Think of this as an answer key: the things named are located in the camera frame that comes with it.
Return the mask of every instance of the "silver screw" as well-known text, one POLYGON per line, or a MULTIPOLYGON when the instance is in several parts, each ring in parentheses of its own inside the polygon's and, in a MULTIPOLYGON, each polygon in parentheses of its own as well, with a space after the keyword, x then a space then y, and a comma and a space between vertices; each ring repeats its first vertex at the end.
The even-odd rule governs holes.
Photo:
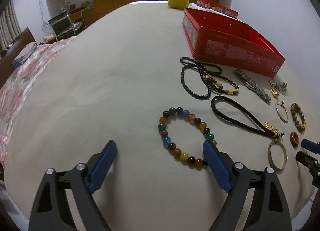
POLYGON ((76 168, 77 168, 77 170, 83 170, 85 168, 85 164, 79 163, 76 168))
POLYGON ((267 168, 267 172, 269 172, 269 173, 274 173, 275 171, 273 170, 273 168, 268 167, 268 168, 267 168))
POLYGON ((48 175, 53 174, 53 168, 47 169, 47 171, 45 173, 48 175))
POLYGON ((235 163, 235 167, 236 167, 237 169, 242 169, 242 168, 243 168, 243 164, 242 164, 241 162, 236 162, 236 163, 235 163))

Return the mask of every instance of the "black bead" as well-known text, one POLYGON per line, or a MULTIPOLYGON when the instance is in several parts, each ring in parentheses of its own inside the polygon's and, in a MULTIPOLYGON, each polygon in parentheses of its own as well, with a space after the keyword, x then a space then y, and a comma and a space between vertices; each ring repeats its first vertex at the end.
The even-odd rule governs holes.
POLYGON ((194 123, 195 123, 195 124, 200 124, 200 123, 201 123, 201 119, 200 119, 200 118, 198 118, 198 117, 197 117, 197 118, 195 118, 194 123))
POLYGON ((195 163, 195 161, 196 161, 196 158, 193 157, 193 156, 190 156, 190 157, 188 158, 188 162, 189 162, 189 163, 195 163))
POLYGON ((169 111, 164 111, 164 112, 162 113, 162 115, 163 115, 163 117, 165 117, 165 118, 169 118, 170 112, 169 112, 169 111))
POLYGON ((170 108, 169 109, 170 115, 173 116, 176 114, 176 109, 175 108, 170 108))
POLYGON ((177 115, 182 115, 182 113, 183 113, 183 108, 178 107, 177 110, 176 110, 176 112, 177 112, 177 115))
POLYGON ((206 127, 205 129, 203 129, 203 134, 210 134, 210 128, 206 127))
POLYGON ((174 150, 175 148, 176 148, 176 144, 175 143, 168 144, 168 149, 169 150, 174 150))

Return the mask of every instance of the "blue gripper pad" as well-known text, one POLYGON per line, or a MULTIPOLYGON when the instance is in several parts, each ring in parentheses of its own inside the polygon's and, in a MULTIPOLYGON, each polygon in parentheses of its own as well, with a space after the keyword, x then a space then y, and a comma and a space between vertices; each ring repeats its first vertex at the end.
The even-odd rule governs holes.
POLYGON ((232 190, 230 174, 208 141, 203 143, 203 155, 207 160, 210 170, 218 182, 219 187, 229 193, 232 190))
POLYGON ((88 186, 88 190, 93 194, 96 190, 99 190, 102 186, 104 179, 117 155, 117 145, 114 141, 110 141, 107 149, 103 151, 96 165, 91 172, 91 180, 88 186))
POLYGON ((301 141, 301 147, 313 152, 314 154, 320 154, 320 145, 313 143, 307 139, 301 141))

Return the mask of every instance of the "silver jewelry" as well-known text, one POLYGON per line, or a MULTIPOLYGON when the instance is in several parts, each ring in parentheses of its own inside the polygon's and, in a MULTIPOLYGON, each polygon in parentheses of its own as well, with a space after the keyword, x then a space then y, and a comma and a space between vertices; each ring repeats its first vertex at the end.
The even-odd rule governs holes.
POLYGON ((263 101, 270 105, 270 95, 266 94, 264 89, 260 89, 258 87, 258 84, 255 83, 251 78, 249 78, 241 69, 236 69, 234 71, 234 74, 244 82, 245 86, 248 89, 250 89, 252 92, 255 92, 263 101))
POLYGON ((276 102, 276 110, 277 110, 277 113, 278 113, 278 116, 280 117, 280 119, 281 119, 283 122, 288 123, 288 122, 289 122, 288 112, 287 112, 286 108, 284 107, 284 101, 277 101, 277 102, 276 102), (278 110, 278 106, 281 106, 282 108, 284 108, 285 113, 286 113, 286 115, 287 115, 287 119, 284 119, 284 118, 282 117, 282 115, 280 115, 279 110, 278 110))
POLYGON ((268 147, 268 160, 269 160, 269 163, 270 163, 270 166, 274 169, 274 170, 283 170, 285 165, 287 164, 287 159, 288 159, 288 156, 287 156, 287 150, 285 149, 284 145, 280 142, 280 140, 278 139, 274 139, 269 147, 268 147), (279 145, 281 148, 282 148, 282 151, 283 151, 283 156, 284 156, 284 162, 283 162, 283 165, 282 167, 277 167, 273 160, 272 160, 272 156, 271 156, 271 146, 273 145, 279 145))
POLYGON ((274 79, 268 80, 271 87, 278 90, 279 92, 282 92, 283 96, 285 97, 285 92, 287 91, 288 84, 283 82, 282 84, 278 84, 274 82, 274 79))

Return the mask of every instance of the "green bead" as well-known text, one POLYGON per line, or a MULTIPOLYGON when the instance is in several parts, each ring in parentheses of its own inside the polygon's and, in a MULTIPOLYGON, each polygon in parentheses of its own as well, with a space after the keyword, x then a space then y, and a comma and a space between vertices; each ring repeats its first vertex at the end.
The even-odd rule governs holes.
POLYGON ((209 141, 213 141, 214 140, 214 135, 213 134, 206 134, 204 137, 209 141))
POLYGON ((165 130, 165 124, 160 123, 160 124, 158 125, 158 128, 159 128, 159 130, 165 130))

